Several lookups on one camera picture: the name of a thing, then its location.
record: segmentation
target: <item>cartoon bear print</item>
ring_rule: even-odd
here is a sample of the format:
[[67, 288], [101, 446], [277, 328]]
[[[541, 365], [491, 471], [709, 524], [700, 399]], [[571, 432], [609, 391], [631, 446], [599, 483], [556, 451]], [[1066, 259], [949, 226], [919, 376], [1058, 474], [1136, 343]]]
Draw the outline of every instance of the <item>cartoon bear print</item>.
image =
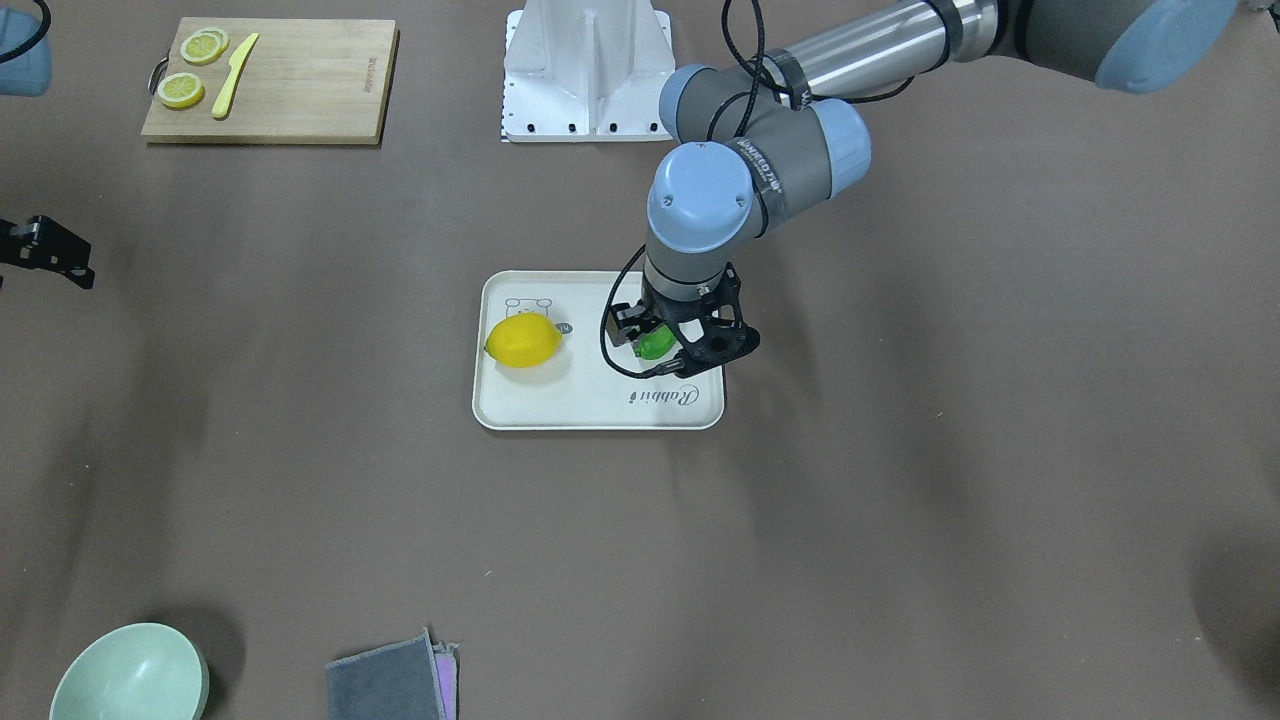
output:
[[507, 316], [518, 315], [521, 313], [541, 313], [543, 315], [550, 316], [552, 301], [549, 297], [508, 297], [507, 299]]

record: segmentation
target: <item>yellow knife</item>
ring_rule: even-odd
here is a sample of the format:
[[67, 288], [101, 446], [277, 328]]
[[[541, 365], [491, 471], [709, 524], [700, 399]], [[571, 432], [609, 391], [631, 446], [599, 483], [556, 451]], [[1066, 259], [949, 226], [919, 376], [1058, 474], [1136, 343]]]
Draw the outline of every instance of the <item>yellow knife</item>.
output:
[[232, 97], [236, 96], [236, 83], [239, 82], [239, 73], [244, 69], [244, 59], [248, 58], [248, 51], [253, 49], [253, 44], [257, 42], [257, 33], [250, 35], [244, 38], [244, 42], [239, 44], [239, 47], [232, 53], [230, 65], [232, 73], [227, 76], [227, 82], [223, 83], [223, 90], [218, 94], [218, 100], [214, 100], [214, 119], [220, 120], [227, 117], [227, 113], [232, 109]]

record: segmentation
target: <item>folded towel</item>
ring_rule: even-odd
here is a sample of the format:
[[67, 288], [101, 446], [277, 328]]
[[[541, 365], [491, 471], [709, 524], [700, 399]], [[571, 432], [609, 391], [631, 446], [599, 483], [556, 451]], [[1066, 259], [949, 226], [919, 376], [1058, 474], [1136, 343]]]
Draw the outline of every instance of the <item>folded towel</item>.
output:
[[[456, 720], [454, 646], [439, 647], [447, 691], [426, 630], [411, 641], [330, 662], [325, 666], [329, 720]], [[445, 708], [445, 696], [452, 712]]]

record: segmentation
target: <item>green object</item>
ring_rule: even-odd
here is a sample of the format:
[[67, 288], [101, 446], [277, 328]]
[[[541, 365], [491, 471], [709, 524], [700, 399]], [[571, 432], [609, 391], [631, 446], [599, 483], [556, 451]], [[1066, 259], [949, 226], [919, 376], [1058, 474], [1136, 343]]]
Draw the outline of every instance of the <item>green object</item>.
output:
[[182, 633], [138, 623], [111, 630], [72, 662], [49, 720], [196, 720], [209, 666]]
[[636, 357], [644, 360], [660, 360], [663, 355], [671, 351], [672, 346], [676, 345], [676, 334], [671, 332], [671, 328], [662, 325], [652, 333], [637, 340], [634, 350]]

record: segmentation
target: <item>blue joint cap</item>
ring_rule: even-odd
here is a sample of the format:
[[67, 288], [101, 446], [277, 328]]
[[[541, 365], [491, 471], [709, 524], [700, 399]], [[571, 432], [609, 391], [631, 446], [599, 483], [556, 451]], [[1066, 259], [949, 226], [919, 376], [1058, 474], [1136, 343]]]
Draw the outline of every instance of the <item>blue joint cap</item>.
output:
[[[22, 45], [38, 28], [40, 20], [27, 13], [0, 8], [0, 53]], [[31, 50], [0, 63], [0, 95], [44, 95], [54, 74], [51, 58], [49, 36], [45, 36]]]
[[667, 154], [649, 188], [649, 227], [676, 252], [724, 245], [751, 214], [751, 172], [718, 142], [687, 142]]
[[872, 167], [872, 133], [852, 105], [844, 100], [819, 100], [810, 105], [827, 138], [831, 161], [831, 197], [863, 179]]
[[676, 111], [680, 110], [680, 96], [685, 94], [685, 86], [689, 85], [689, 81], [694, 79], [694, 76], [710, 69], [714, 68], [710, 65], [685, 65], [671, 73], [667, 83], [662, 86], [662, 94], [658, 95], [658, 119], [662, 120], [662, 127], [667, 131], [667, 135], [675, 137], [676, 142], [684, 142], [680, 140], [680, 133], [676, 132]]
[[1156, 0], [1129, 26], [1098, 65], [1105, 90], [1155, 92], [1187, 74], [1213, 46], [1236, 0]]

